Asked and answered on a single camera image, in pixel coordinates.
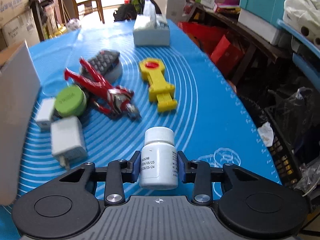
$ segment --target tissue box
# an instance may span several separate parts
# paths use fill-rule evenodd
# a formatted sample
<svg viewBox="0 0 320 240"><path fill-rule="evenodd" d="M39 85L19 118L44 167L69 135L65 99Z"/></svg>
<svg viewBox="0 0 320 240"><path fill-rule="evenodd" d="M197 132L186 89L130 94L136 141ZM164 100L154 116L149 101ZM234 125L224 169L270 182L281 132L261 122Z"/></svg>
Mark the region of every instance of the tissue box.
<svg viewBox="0 0 320 240"><path fill-rule="evenodd" d="M31 10L18 15L0 30L0 50L20 41L27 41L28 47L40 42Z"/></svg>
<svg viewBox="0 0 320 240"><path fill-rule="evenodd" d="M0 29L28 8L29 0L0 0Z"/></svg>
<svg viewBox="0 0 320 240"><path fill-rule="evenodd" d="M133 41L136 46L169 46L170 30L167 19L157 14L156 23L150 16L137 15L133 27Z"/></svg>

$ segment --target yellow toy wrench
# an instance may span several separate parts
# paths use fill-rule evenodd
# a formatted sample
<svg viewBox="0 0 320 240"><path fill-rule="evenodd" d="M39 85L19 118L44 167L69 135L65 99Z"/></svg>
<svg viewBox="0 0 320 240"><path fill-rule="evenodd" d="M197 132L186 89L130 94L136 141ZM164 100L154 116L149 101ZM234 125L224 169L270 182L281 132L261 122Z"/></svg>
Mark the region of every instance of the yellow toy wrench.
<svg viewBox="0 0 320 240"><path fill-rule="evenodd" d="M161 59L146 58L139 62L142 79L149 82L149 101L158 101L158 112L177 108L178 102L173 99L175 86L164 79L165 66Z"/></svg>

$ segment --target red toy figure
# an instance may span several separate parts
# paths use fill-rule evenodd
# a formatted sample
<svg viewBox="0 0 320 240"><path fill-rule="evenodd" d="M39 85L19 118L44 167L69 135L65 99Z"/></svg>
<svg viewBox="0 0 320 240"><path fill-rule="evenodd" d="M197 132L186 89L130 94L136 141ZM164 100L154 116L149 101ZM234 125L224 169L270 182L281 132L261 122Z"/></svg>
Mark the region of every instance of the red toy figure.
<svg viewBox="0 0 320 240"><path fill-rule="evenodd" d="M80 64L88 71L95 82L67 68L64 71L64 79L68 80L68 78L72 78L92 94L104 99L108 103L110 109L99 105L94 99L92 99L92 102L97 106L100 112L115 117L120 116L123 112L127 112L130 118L140 117L139 110L136 106L130 103L134 95L132 90L121 86L112 86L83 58L80 59Z"/></svg>

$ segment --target metal screw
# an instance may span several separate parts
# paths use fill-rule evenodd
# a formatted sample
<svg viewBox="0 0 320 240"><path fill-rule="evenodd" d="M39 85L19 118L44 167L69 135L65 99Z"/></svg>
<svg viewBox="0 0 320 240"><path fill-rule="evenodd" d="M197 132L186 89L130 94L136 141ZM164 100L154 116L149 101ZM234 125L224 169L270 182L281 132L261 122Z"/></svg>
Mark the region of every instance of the metal screw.
<svg viewBox="0 0 320 240"><path fill-rule="evenodd" d="M110 202L118 202L122 197L119 194L110 194L106 199Z"/></svg>
<svg viewBox="0 0 320 240"><path fill-rule="evenodd" d="M195 196L195 200L201 203L208 202L210 197L206 194L199 194Z"/></svg>

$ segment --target green round container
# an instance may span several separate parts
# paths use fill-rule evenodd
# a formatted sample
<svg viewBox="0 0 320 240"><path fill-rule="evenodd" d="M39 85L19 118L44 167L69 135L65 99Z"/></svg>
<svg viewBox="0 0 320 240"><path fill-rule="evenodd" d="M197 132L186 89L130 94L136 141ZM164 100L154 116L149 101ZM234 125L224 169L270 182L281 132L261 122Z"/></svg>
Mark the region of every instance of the green round container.
<svg viewBox="0 0 320 240"><path fill-rule="evenodd" d="M60 91L56 97L54 107L61 117L80 116L83 114L87 98L80 87L74 85Z"/></svg>

